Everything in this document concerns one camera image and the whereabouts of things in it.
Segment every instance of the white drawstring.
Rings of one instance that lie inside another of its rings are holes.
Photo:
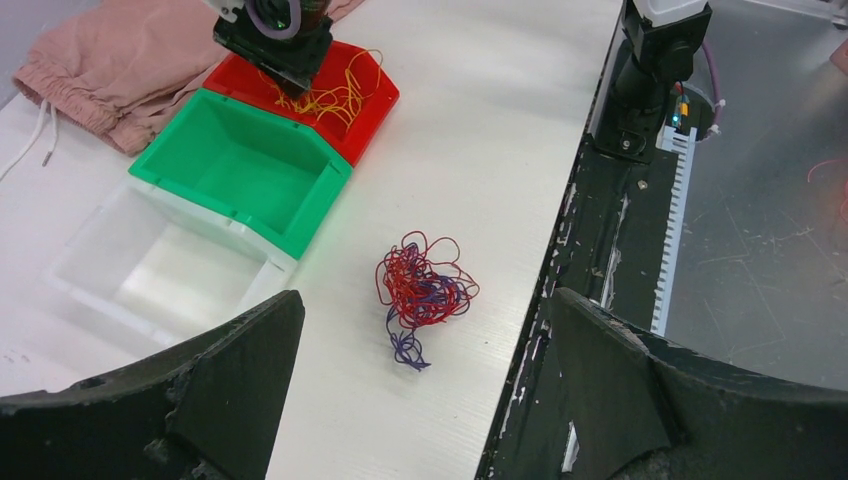
[[[47,155],[44,156],[44,161],[41,162],[42,167],[47,166],[50,157],[53,156],[53,151],[56,150],[56,143],[59,141],[59,116],[56,112],[56,105],[50,104],[50,119],[53,121],[53,140],[50,142],[50,148],[47,150]]]
[[[6,178],[6,175],[18,164],[30,151],[35,142],[38,140],[38,137],[41,135],[41,131],[44,129],[44,117],[47,114],[47,107],[50,107],[50,116],[51,121],[53,122],[53,139],[50,142],[50,148],[47,150],[47,155],[44,157],[44,161],[41,162],[41,166],[47,165],[47,162],[50,161],[50,157],[53,155],[53,151],[56,150],[56,143],[59,141],[59,117],[57,115],[56,107],[51,105],[47,99],[41,100],[41,107],[38,109],[38,120],[35,122],[35,130],[33,130],[32,135],[30,135],[29,140],[27,141],[24,148],[15,156],[12,161],[10,161],[6,166],[0,171],[0,181],[3,181]]]

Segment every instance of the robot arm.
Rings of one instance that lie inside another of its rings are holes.
[[[235,13],[236,10],[241,15],[247,15],[256,30],[272,40],[290,40],[300,33],[302,14],[300,0],[277,2],[262,0],[203,1],[218,12],[221,18],[230,23],[235,23],[238,18]]]
[[[256,65],[292,98],[309,91],[333,41],[331,0],[203,0],[221,17],[215,41]]]

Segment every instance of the pink garment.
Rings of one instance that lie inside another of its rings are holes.
[[[364,0],[334,0],[339,20]],[[13,78],[35,103],[136,155],[227,55],[202,0],[103,0],[41,35]]]

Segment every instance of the table surface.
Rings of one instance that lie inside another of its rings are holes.
[[[370,0],[337,39],[379,48],[401,100],[290,287],[306,305],[269,478],[471,478],[477,468],[620,8],[618,0]],[[0,158],[35,125],[0,111]],[[157,351],[41,281],[130,160],[67,123],[0,183],[0,394],[61,390]],[[450,235],[481,284],[394,362],[374,268],[410,230]]]

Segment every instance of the metal surface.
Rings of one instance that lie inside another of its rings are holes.
[[[727,100],[698,145],[667,338],[775,377],[848,389],[848,77],[830,20],[729,0],[708,33]],[[696,74],[709,92],[705,72]]]

